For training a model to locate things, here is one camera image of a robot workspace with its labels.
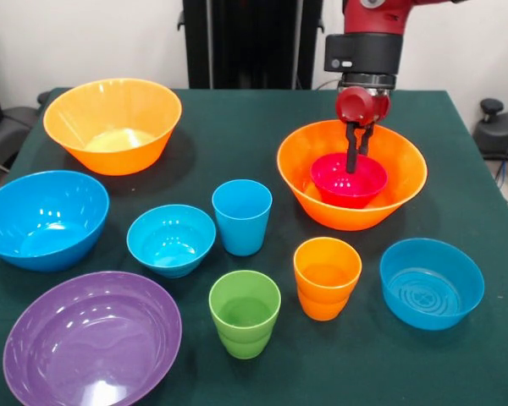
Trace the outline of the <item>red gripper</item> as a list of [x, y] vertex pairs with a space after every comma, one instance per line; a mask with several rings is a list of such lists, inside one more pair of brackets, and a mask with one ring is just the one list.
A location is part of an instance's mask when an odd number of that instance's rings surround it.
[[345, 131], [348, 141], [346, 172], [356, 172], [356, 124], [366, 126], [359, 146], [359, 153], [367, 156], [374, 123], [388, 115], [390, 106], [391, 101], [388, 93], [379, 93], [376, 90], [360, 86], [347, 87], [339, 93], [336, 100], [336, 114], [341, 122], [347, 123]]

